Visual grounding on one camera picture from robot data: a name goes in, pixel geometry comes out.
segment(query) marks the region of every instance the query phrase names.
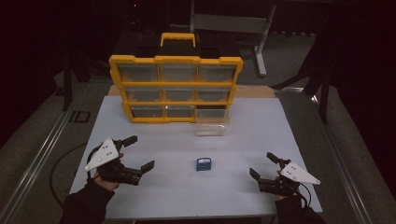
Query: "gray carpet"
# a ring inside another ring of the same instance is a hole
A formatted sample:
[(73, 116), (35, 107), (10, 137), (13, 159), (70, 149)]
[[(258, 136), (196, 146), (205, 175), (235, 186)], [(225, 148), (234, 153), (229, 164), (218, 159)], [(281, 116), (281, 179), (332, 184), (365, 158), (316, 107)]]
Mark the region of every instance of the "gray carpet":
[[(297, 74), (306, 53), (315, 38), (313, 36), (270, 35), (264, 48), (264, 61), (268, 76), (259, 77), (253, 60), (252, 48), (241, 48), (245, 60), (238, 84), (273, 85)], [(303, 87), (305, 80), (293, 84)], [(57, 223), (62, 215), (61, 207), (50, 193), (50, 170), (55, 162), (68, 150), (88, 142), (92, 126), (102, 103), (112, 85), (109, 78), (92, 78), (89, 84), (75, 85), (82, 93), (75, 98), (72, 111), (88, 112), (88, 122), (74, 122), (69, 117), (62, 133), (53, 146), (48, 159), (36, 177), (33, 186), (22, 200), (20, 206), (8, 223)], [(367, 147), (355, 125), (338, 98), (335, 89), (329, 97), (328, 121), (323, 125), (318, 119), (316, 105), (304, 94), (296, 91), (281, 91), (276, 94), (287, 115), (296, 142), (301, 150), (310, 173), (319, 178), (321, 185), (316, 187), (324, 212), (321, 214), (327, 223), (394, 223), (396, 203), (393, 200)], [(0, 209), (18, 187), (21, 176), (44, 145), (47, 136), (57, 119), (61, 117), (63, 98), (51, 96), (30, 117), (0, 150)], [(337, 171), (338, 162), (334, 160), (334, 146), (346, 162), (356, 190), (361, 196), (371, 222), (362, 222), (355, 214), (356, 209), (350, 202), (343, 178)], [(67, 195), (80, 163), (85, 147), (68, 154), (54, 171), (54, 189), (61, 200)], [(131, 223), (107, 220), (105, 223)], [(138, 221), (137, 223), (261, 223), (257, 218), (180, 220), (175, 221)]]

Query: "cable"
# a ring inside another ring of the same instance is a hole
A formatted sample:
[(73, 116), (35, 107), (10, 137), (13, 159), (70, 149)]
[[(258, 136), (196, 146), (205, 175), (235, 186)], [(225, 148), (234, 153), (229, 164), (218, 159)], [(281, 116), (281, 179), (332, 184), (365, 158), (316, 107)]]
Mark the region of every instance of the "cable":
[(87, 145), (88, 145), (88, 143), (81, 144), (81, 145), (79, 145), (79, 146), (73, 147), (72, 149), (70, 149), (69, 151), (67, 151), (66, 153), (64, 153), (64, 154), (55, 162), (55, 164), (52, 166), (52, 169), (50, 170), (50, 173), (49, 173), (49, 188), (50, 188), (50, 191), (51, 191), (53, 197), (55, 198), (56, 202), (57, 202), (62, 208), (64, 208), (64, 204), (63, 204), (63, 203), (61, 202), (61, 200), (58, 198), (58, 196), (56, 195), (55, 190), (54, 190), (54, 188), (53, 188), (53, 184), (52, 184), (53, 173), (54, 173), (55, 168), (56, 168), (56, 166), (58, 165), (58, 163), (59, 163), (65, 156), (67, 156), (69, 153), (71, 153), (71, 152), (73, 152), (73, 151), (75, 151), (75, 150), (77, 150), (77, 149), (79, 149), (79, 148), (81, 148), (81, 147), (85, 147), (85, 146), (87, 146)]
[(302, 183), (300, 183), (301, 185), (303, 185), (303, 187), (306, 189), (306, 191), (308, 191), (308, 194), (309, 194), (309, 203), (308, 203), (308, 206), (311, 206), (311, 191), (309, 191), (309, 189), (306, 187), (306, 185), (304, 185), (304, 184), (302, 184)]

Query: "yellow storage organizer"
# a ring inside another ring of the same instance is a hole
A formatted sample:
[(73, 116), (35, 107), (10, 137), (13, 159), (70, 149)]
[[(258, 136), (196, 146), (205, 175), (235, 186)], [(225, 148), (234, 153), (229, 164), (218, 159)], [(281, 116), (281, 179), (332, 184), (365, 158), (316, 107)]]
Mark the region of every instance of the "yellow storage organizer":
[(194, 34), (164, 33), (145, 42), (141, 34), (122, 36), (109, 62), (129, 121), (195, 122), (199, 108), (227, 111), (243, 60), (233, 37), (214, 39), (203, 36), (196, 43)]

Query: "white table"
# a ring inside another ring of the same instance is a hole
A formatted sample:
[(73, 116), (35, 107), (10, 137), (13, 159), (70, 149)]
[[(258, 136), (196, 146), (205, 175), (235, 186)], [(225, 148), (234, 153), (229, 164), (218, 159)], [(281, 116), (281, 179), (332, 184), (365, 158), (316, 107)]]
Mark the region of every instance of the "white table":
[[(155, 160), (139, 186), (121, 185), (107, 206), (106, 218), (163, 219), (194, 217), (252, 217), (275, 214), (275, 196), (259, 192), (249, 167), (262, 178), (274, 178), (278, 164), (266, 158), (273, 152), (305, 168), (283, 108), (276, 98), (235, 98), (225, 136), (195, 136), (192, 123), (130, 123), (119, 96), (106, 96), (78, 168), (71, 192), (86, 183), (89, 153), (108, 137), (138, 141), (122, 148), (122, 163), (139, 169)], [(198, 158), (210, 157), (212, 169), (196, 172)], [(311, 206), (321, 212), (317, 194)], [(307, 197), (306, 190), (300, 188)]]

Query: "gray floor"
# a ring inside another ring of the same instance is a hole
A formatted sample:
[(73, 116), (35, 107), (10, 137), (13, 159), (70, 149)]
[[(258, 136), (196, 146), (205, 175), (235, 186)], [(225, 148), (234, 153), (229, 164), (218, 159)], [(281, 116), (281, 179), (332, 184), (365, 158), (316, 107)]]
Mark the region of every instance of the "gray floor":
[[(314, 36), (270, 35), (263, 54), (267, 77), (257, 75), (252, 48), (242, 47), (245, 66), (238, 84), (274, 85), (296, 75), (314, 40)], [(301, 88), (305, 82), (302, 80), (292, 87)], [(88, 142), (103, 97), (111, 85), (111, 79), (99, 77), (92, 78), (88, 84), (75, 82), (75, 101), (69, 114), (61, 111), (63, 98), (51, 96), (3, 146), (0, 150), (0, 223), (57, 223), (62, 209), (50, 193), (50, 171), (64, 153)], [(276, 96), (284, 106), (308, 170), (322, 181), (316, 191), (325, 220), (328, 223), (348, 224), (394, 223), (396, 202), (340, 101), (337, 90), (331, 88), (328, 125), (320, 122), (317, 105), (299, 89), (280, 91)], [(88, 122), (78, 122), (80, 119), (70, 119), (73, 111), (80, 111), (81, 115), (89, 112), (91, 116)], [(55, 132), (53, 127), (63, 124), (61, 132)], [(54, 137), (54, 142), (47, 141), (49, 135)], [(81, 147), (68, 154), (54, 171), (54, 189), (61, 200), (71, 187), (83, 149)], [(36, 164), (32, 162), (37, 154), (47, 159), (46, 162), (36, 167), (38, 175), (26, 174), (25, 171), (32, 167), (30, 165)], [(201, 221), (182, 220), (178, 223)], [(212, 219), (205, 222), (261, 223), (257, 218)], [(125, 221), (107, 220), (105, 223)]]

